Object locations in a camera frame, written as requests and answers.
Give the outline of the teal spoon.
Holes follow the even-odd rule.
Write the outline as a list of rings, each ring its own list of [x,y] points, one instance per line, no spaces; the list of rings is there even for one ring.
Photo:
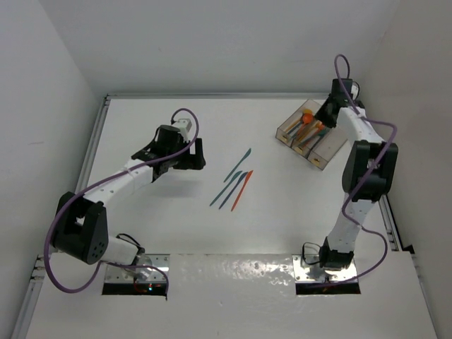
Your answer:
[[[301,125],[302,125],[302,118],[289,128],[289,131],[287,132],[287,134],[294,138],[297,135],[297,132]]]

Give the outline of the orange-red knife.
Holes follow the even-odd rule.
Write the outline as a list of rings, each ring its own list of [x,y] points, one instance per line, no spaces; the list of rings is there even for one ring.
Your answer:
[[[249,172],[246,174],[245,179],[244,179],[244,183],[242,184],[242,187],[241,187],[239,193],[237,194],[237,197],[236,197],[236,199],[235,199],[235,201],[234,201],[234,203],[233,203],[233,205],[232,205],[232,207],[231,207],[231,210],[230,210],[231,212],[235,210],[235,208],[236,208],[236,206],[237,206],[237,204],[238,204],[238,202],[239,202],[239,200],[240,200],[240,198],[241,198],[241,196],[242,196],[242,194],[243,194],[243,191],[245,190],[245,187],[246,187],[248,181],[250,180],[250,178],[251,178],[253,172],[254,172],[254,171],[251,170],[251,171],[249,171]]]

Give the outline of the yellow spoon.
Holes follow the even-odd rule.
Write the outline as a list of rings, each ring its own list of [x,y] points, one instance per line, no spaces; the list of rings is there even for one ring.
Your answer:
[[[299,121],[299,120],[302,118],[303,114],[312,114],[312,115],[313,115],[313,112],[312,112],[310,109],[304,109],[304,110],[302,111],[301,117],[298,118],[297,120],[295,120],[289,127],[286,128],[286,130],[285,130],[286,133],[289,131],[289,128],[290,128],[291,126],[293,126],[297,121]]]

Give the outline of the yellow fork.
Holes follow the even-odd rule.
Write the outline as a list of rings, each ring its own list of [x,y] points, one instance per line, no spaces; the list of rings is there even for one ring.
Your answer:
[[[308,144],[310,142],[311,139],[315,138],[321,132],[322,132],[322,129],[320,129],[320,128],[312,129],[307,135],[300,138],[298,147],[303,148],[306,144]]]

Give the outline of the dark blue knife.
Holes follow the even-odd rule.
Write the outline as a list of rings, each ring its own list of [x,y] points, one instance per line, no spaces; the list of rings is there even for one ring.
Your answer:
[[[220,204],[219,206],[219,210],[226,204],[226,202],[230,199],[231,195],[234,193],[234,191],[236,190],[236,188],[239,186],[239,184],[245,179],[245,177],[248,175],[248,172],[242,172],[239,171],[238,173],[236,173],[233,178],[230,180],[230,182],[228,183],[227,187],[231,186],[232,184],[234,184],[234,186],[230,189],[230,192],[226,195],[225,199],[223,200],[223,202]]]

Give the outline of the teal fork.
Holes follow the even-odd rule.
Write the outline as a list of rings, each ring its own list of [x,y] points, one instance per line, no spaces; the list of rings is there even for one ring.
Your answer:
[[[305,148],[312,150],[328,132],[329,129],[324,128],[321,133],[319,133],[315,138],[311,139],[310,142],[305,145]]]

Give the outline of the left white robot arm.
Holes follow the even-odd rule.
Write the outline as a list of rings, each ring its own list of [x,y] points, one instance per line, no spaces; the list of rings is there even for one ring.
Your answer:
[[[160,126],[152,141],[133,154],[112,180],[80,197],[71,192],[64,194],[58,206],[61,217],[52,232],[50,244],[88,265],[100,261],[133,265],[143,248],[111,235],[107,213],[170,169],[203,169],[206,161],[202,140],[189,140],[191,127],[192,121],[188,118]]]

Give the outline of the orange-red spoon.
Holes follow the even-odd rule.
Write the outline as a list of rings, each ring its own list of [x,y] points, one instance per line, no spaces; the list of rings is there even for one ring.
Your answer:
[[[306,125],[310,124],[313,120],[314,116],[312,114],[303,114],[302,116],[302,125],[300,126],[298,132],[297,132],[297,137],[299,137],[302,132],[303,129]]]

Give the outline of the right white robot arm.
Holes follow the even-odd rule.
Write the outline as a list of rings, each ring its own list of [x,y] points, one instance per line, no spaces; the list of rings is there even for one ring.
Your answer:
[[[365,109],[352,99],[352,85],[349,78],[333,79],[331,93],[316,113],[325,126],[343,131],[351,145],[342,176],[343,206],[319,250],[319,265],[326,270],[352,263],[359,231],[367,213],[389,192],[398,157],[397,145],[378,135]]]

